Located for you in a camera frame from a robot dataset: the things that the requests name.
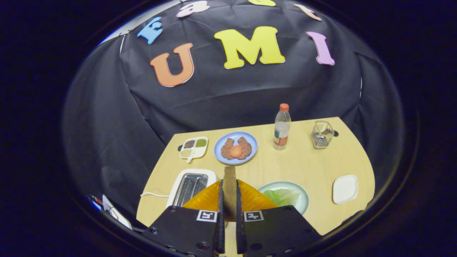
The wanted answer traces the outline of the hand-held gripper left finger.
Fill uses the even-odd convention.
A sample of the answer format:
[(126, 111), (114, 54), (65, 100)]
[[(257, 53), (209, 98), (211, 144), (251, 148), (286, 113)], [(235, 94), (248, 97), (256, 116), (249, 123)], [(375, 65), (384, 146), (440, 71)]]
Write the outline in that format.
[(173, 257), (218, 257), (225, 253), (224, 197), (220, 180), (209, 188), (215, 210), (168, 206), (142, 236)]

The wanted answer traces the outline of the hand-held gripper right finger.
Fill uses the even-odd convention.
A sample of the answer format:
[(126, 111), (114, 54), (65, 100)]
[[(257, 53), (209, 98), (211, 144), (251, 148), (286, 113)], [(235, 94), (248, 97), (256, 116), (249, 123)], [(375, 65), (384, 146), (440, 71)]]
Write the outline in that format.
[(305, 257), (322, 238), (294, 206), (243, 212), (239, 185), (236, 199), (236, 247), (244, 257)]

